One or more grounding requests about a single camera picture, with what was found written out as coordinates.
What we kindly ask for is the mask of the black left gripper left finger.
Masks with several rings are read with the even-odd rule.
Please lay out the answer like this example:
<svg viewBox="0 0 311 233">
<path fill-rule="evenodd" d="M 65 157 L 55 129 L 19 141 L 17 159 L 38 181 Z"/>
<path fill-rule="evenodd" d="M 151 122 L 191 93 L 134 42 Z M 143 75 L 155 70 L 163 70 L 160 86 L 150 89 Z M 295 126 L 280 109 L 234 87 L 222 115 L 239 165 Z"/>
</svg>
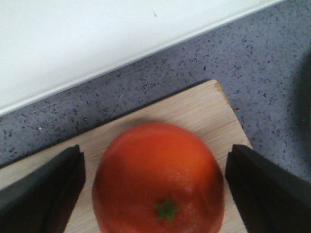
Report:
<svg viewBox="0 0 311 233">
<path fill-rule="evenodd" d="M 0 192 L 2 233 L 62 233 L 86 181 L 85 157 L 69 147 Z"/>
</svg>

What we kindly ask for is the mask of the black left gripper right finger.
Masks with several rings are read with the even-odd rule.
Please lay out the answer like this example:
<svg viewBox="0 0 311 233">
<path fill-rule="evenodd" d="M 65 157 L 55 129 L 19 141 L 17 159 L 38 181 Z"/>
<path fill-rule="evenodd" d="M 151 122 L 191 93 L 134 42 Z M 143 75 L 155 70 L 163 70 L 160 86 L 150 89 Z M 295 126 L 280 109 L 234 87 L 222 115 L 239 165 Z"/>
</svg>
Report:
<svg viewBox="0 0 311 233">
<path fill-rule="evenodd" d="M 245 145 L 228 153 L 225 178 L 249 233 L 309 233 L 311 184 Z"/>
</svg>

